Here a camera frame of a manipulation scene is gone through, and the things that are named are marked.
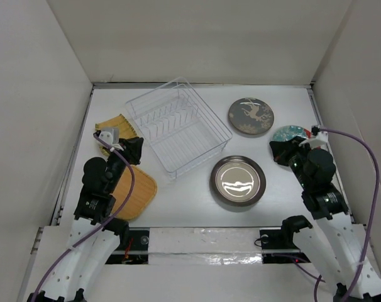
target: metal bowl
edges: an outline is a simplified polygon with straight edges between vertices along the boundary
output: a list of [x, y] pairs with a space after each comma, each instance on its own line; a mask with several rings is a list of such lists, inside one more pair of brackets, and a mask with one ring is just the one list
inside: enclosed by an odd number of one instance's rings
[[266, 177], [259, 165], [245, 156], [221, 159], [213, 168], [210, 184], [217, 197], [231, 206], [250, 206], [266, 190]]

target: white enclosure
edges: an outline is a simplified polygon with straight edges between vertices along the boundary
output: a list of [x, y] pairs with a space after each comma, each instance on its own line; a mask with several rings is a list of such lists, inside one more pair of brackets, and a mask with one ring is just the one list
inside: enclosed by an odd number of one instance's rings
[[0, 0], [0, 302], [17, 299], [90, 93], [48, 4]]
[[[0, 302], [17, 300], [38, 227], [49, 224], [91, 82], [177, 76], [315, 79], [323, 123], [364, 138], [381, 171], [381, 0], [0, 0]], [[330, 142], [366, 223], [370, 158], [347, 138]], [[381, 271], [381, 188], [372, 244]]]
[[48, 0], [93, 82], [309, 84], [350, 0]]

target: dish rack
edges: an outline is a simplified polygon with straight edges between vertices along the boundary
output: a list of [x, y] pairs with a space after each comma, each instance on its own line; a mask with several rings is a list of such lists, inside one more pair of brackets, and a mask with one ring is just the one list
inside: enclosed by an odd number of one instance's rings
[[126, 109], [171, 179], [221, 152], [232, 137], [183, 77], [131, 99]]

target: purple cable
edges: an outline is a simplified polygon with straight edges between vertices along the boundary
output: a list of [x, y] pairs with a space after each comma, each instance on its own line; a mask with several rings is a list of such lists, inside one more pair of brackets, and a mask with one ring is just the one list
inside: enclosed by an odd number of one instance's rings
[[[94, 138], [104, 147], [107, 149], [111, 149], [112, 146], [108, 145], [104, 141], [102, 141], [96, 134], [94, 134]], [[123, 209], [125, 204], [128, 202], [130, 196], [132, 195], [133, 188], [135, 187], [135, 173], [133, 172], [133, 168], [130, 166], [129, 162], [116, 150], [113, 150], [113, 152], [125, 163], [125, 165], [128, 167], [130, 174], [132, 176], [130, 188], [128, 195], [125, 197], [124, 201], [122, 204], [119, 206], [119, 208], [103, 223], [101, 223], [99, 226], [95, 227], [93, 231], [90, 231], [86, 236], [82, 237], [80, 240], [78, 240], [76, 243], [73, 244], [74, 247], [78, 247], [80, 244], [85, 242], [88, 238], [93, 236], [95, 233], [97, 233], [99, 230], [103, 229], [112, 219], [118, 215], [118, 213]], [[38, 286], [36, 287], [33, 296], [31, 297], [31, 302], [35, 302], [35, 299], [38, 296], [38, 293], [40, 292], [41, 287], [43, 286], [45, 280], [47, 280], [47, 277], [51, 274], [51, 272], [54, 270], [54, 268], [58, 265], [58, 263], [67, 255], [71, 252], [72, 250], [67, 249], [59, 258], [51, 265], [51, 267], [46, 271], [44, 276], [42, 277], [41, 281], [38, 283]]]
[[318, 288], [319, 288], [319, 283], [323, 281], [322, 280], [322, 275], [319, 275], [319, 277], [316, 280], [315, 287], [314, 287], [314, 301], [318, 302]]
[[303, 259], [303, 258], [300, 258], [300, 257], [297, 257], [297, 256], [294, 256], [294, 255], [289, 255], [289, 254], [274, 254], [275, 256], [281, 256], [281, 257], [286, 257], [286, 258], [290, 258], [293, 260], [293, 263], [300, 269], [302, 270], [304, 273], [306, 273], [309, 277], [312, 277], [313, 279], [315, 280], [318, 280], [319, 278], [312, 275], [310, 272], [308, 272], [305, 268], [303, 268], [302, 266], [300, 266], [295, 260], [298, 260], [298, 261], [301, 261], [303, 263], [307, 263], [307, 260]]
[[[375, 216], [375, 207], [377, 204], [377, 196], [378, 196], [379, 182], [380, 182], [379, 165], [378, 165], [377, 159], [375, 157], [375, 154], [373, 153], [373, 151], [371, 150], [369, 145], [366, 142], [364, 142], [361, 138], [358, 138], [354, 135], [351, 135], [349, 133], [345, 133], [345, 132], [342, 132], [339, 130], [320, 128], [320, 131], [336, 133], [336, 134], [344, 135], [345, 137], [350, 137], [350, 138], [356, 140], [357, 142], [359, 142], [361, 145], [363, 145], [366, 148], [366, 150], [368, 151], [368, 153], [371, 156], [373, 165], [375, 166], [375, 189], [373, 190], [371, 211], [369, 214], [369, 219], [368, 219], [368, 224], [367, 224], [367, 233], [365, 234], [365, 240], [364, 240], [364, 244], [363, 244], [362, 252], [361, 252], [361, 257], [360, 257], [360, 262], [363, 262], [365, 260], [365, 256], [367, 254], [367, 249], [369, 246], [373, 217]], [[361, 271], [362, 271], [362, 264], [359, 264], [357, 266], [354, 279], [352, 280], [350, 287], [347, 289], [347, 292], [345, 293], [345, 295], [341, 299], [341, 302], [345, 302], [347, 300], [347, 298], [350, 296], [351, 292], [353, 291], [354, 287], [356, 286], [356, 284], [358, 282], [358, 279], [360, 278]]]

